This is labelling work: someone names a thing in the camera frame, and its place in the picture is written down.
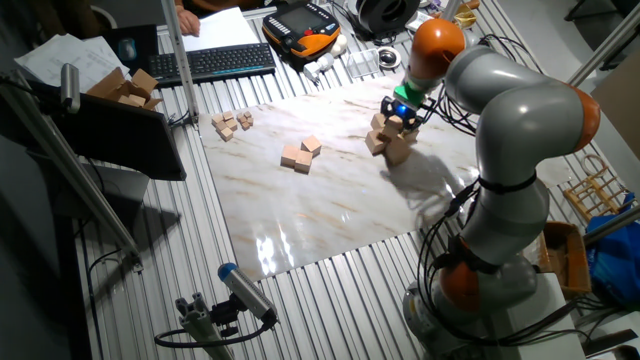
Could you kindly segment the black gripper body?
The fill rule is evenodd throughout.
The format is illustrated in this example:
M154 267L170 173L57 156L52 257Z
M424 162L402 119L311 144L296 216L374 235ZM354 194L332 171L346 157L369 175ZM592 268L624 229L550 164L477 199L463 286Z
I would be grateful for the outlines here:
M413 108L409 107L408 105L405 105L404 103L395 99L392 101L389 107L390 107L390 114L392 116L399 117L404 124L416 123L416 111Z

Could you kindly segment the person right hand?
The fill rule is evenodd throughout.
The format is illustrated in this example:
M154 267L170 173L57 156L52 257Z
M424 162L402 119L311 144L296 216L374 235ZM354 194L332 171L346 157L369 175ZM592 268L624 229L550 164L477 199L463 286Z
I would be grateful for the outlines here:
M185 36L198 37L200 34L199 18L191 11L186 10L182 5L176 5L175 10L181 33Z

